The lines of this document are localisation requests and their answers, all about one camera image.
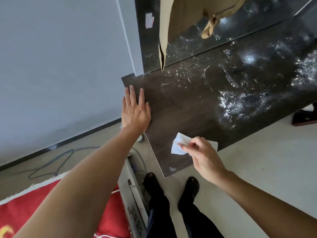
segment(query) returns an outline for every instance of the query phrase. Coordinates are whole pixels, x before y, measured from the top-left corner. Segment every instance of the beige floor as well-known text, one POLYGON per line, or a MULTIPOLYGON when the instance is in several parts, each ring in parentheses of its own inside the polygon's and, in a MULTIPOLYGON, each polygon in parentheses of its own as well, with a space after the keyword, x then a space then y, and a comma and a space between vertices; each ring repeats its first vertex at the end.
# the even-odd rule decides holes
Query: beige floor
MULTIPOLYGON (((290 117, 286 117, 221 150, 219 156, 228 169, 251 184, 317 217, 317 124, 292 127, 289 123, 290 117)), ((49 178, 29 180, 30 173, 17 172, 39 167, 69 149, 102 145, 119 132, 119 127, 120 124, 113 125, 0 172, 0 200, 49 178)), ((230 197, 205 181, 193 166, 164 179, 148 141, 136 143, 134 147, 143 156, 148 171, 157 175, 170 201, 171 217, 178 237, 187 237, 177 202, 189 176, 195 176, 200 182, 201 189, 195 204, 216 224, 224 237, 267 237, 230 197)), ((74 153, 60 172, 71 169, 90 152, 74 153)), ((41 173, 54 171, 62 162, 59 160, 41 173)))

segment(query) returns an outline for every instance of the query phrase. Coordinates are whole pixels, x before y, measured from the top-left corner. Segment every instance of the person's right arm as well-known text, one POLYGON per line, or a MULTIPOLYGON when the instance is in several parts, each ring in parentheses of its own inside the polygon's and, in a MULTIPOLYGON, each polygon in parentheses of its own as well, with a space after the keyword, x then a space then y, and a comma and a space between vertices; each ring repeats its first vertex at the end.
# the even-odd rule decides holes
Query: person's right arm
POLYGON ((317 237, 317 219, 228 171, 204 138, 179 146, 192 156, 196 170, 235 200, 270 238, 317 237))

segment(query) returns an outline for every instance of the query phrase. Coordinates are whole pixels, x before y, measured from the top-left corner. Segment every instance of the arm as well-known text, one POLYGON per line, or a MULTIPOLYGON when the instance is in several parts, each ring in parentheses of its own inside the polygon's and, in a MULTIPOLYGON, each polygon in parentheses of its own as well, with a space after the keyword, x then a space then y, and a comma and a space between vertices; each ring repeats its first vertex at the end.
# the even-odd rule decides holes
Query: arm
POLYGON ((228 171, 204 138, 193 138, 188 146, 179 145, 192 156, 197 171, 235 200, 269 237, 317 236, 315 218, 228 171))
POLYGON ((122 166, 151 120, 144 91, 136 103, 132 86, 122 100, 123 129, 77 164, 49 193, 16 238, 93 237, 122 166))

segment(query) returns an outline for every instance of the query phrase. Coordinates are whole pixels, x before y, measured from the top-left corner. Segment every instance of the wood grain surface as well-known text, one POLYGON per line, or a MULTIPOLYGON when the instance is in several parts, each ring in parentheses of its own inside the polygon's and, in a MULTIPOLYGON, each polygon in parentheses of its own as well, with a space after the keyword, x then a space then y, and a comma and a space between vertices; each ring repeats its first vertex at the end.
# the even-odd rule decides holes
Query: wood grain surface
POLYGON ((122 78, 145 90, 146 136, 164 177, 192 164, 171 154, 178 132, 223 149, 317 100, 316 41, 299 20, 284 22, 168 65, 122 78))

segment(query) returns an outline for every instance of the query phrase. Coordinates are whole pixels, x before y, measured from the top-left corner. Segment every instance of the brown paper bag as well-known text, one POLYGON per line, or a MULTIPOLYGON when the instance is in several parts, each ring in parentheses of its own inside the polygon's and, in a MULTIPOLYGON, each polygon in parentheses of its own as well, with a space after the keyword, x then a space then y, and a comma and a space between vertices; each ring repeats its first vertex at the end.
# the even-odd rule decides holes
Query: brown paper bag
POLYGON ((161 0, 159 27, 159 59, 165 66, 167 43, 204 17, 209 19, 202 38, 212 35, 219 19, 234 14, 245 0, 161 0))

